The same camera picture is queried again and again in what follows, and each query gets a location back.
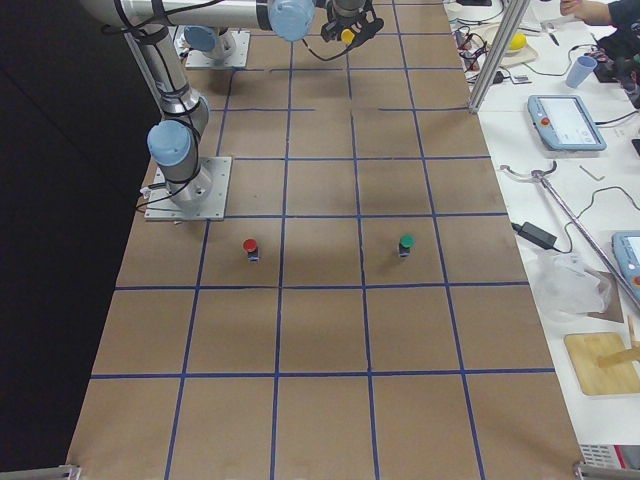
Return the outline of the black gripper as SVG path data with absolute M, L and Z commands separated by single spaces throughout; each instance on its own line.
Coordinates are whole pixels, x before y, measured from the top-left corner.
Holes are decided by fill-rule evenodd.
M 356 48 L 374 38 L 384 27 L 384 20 L 377 15 L 372 4 L 326 4 L 325 10 L 327 21 L 321 27 L 321 37 L 325 42 L 341 41 L 341 32 L 350 29 L 355 38 L 350 45 L 344 44 L 348 48 Z

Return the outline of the person hand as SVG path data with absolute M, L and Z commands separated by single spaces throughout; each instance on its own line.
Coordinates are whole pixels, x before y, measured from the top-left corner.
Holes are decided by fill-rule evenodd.
M 573 15 L 588 25 L 602 26 L 612 21 L 608 5 L 598 1 L 561 0 L 560 13 Z

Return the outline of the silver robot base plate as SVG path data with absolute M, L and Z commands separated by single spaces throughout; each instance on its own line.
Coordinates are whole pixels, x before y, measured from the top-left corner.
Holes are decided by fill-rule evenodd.
M 231 157 L 200 157 L 198 175 L 181 190 L 177 184 L 166 188 L 159 167 L 154 182 L 160 187 L 150 191 L 144 207 L 147 221 L 222 221 L 225 218 L 232 170 Z

